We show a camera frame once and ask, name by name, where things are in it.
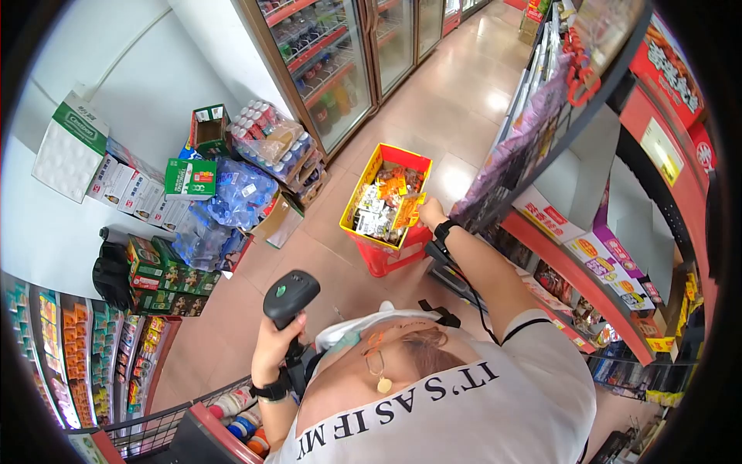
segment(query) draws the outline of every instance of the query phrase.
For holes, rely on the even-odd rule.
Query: green cardboard box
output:
[[[217,284],[221,276],[222,273],[220,271],[204,272],[203,277],[201,278],[201,283],[194,293],[196,295],[211,295],[211,292],[214,290],[214,285]]]
[[[191,293],[178,293],[173,300],[173,307],[170,314],[173,316],[197,317],[201,316],[208,296],[193,295]]]
[[[208,200],[217,188],[217,162],[171,158],[165,169],[165,199]]]
[[[185,279],[191,268],[173,249],[171,242],[162,237],[153,237],[152,246],[160,254],[162,268],[165,271],[160,281],[160,290],[190,291],[191,286]]]
[[[134,306],[139,314],[169,314],[177,293],[168,290],[132,289]]]
[[[229,155],[232,151],[232,139],[227,134],[228,124],[229,115],[224,104],[193,110],[188,142],[207,158],[218,154]]]
[[[162,280],[162,260],[152,242],[129,234],[126,248],[129,268],[129,285],[143,290],[157,290]]]

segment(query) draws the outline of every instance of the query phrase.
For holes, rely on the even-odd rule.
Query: glass refrigerator door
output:
[[[413,66],[413,0],[376,0],[374,30],[381,72],[381,94]]]
[[[443,21],[457,14],[461,9],[461,0],[446,0],[446,16]]]
[[[353,0],[258,4],[322,145],[333,150],[371,108],[358,5]]]
[[[418,55],[425,55],[441,39],[443,0],[420,0]]]

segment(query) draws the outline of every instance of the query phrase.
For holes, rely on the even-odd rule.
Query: refrigerator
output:
[[[286,106],[328,158],[440,41],[443,2],[234,0]]]
[[[462,0],[446,0],[443,16],[443,37],[447,36],[462,21]]]
[[[477,11],[481,10],[490,0],[463,0],[462,21],[466,21]]]

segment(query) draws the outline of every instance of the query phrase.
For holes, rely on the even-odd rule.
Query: barcode scanner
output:
[[[284,277],[278,279],[266,293],[263,299],[263,313],[273,321],[276,328],[286,328],[296,315],[311,303],[320,292],[320,283],[317,279],[304,271],[294,269]],[[290,382],[290,388],[299,398],[304,396],[306,380],[304,367],[301,362],[305,347],[299,343],[299,337],[294,337],[286,352],[286,369],[282,368],[281,376]]]

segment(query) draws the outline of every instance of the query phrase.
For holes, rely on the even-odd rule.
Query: bracelet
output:
[[[280,399],[269,399],[269,398],[265,398],[265,397],[263,397],[263,396],[259,396],[259,397],[257,398],[257,400],[258,400],[259,402],[263,403],[263,404],[266,404],[266,405],[274,405],[274,404],[276,404],[276,403],[280,403],[280,402],[282,402],[283,400],[285,400],[285,399],[286,399],[286,398],[288,398],[288,397],[289,397],[289,391],[287,390],[287,391],[286,391],[286,395],[285,395],[285,396],[284,396],[283,398],[280,398]]]

